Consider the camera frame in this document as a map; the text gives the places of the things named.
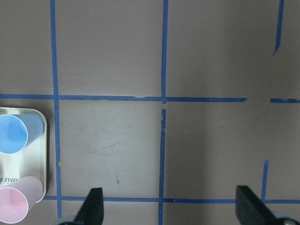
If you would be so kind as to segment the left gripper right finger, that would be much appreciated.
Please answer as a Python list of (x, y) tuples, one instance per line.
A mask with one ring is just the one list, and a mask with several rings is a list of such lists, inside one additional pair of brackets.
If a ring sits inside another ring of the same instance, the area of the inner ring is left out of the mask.
[(270, 225), (277, 219), (248, 186), (236, 187), (235, 214), (241, 225)]

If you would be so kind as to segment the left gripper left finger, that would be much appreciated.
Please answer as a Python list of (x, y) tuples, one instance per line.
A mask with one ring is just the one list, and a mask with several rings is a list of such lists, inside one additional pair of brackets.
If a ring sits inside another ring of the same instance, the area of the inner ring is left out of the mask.
[(92, 188), (78, 211), (75, 225), (101, 225), (104, 220), (103, 190)]

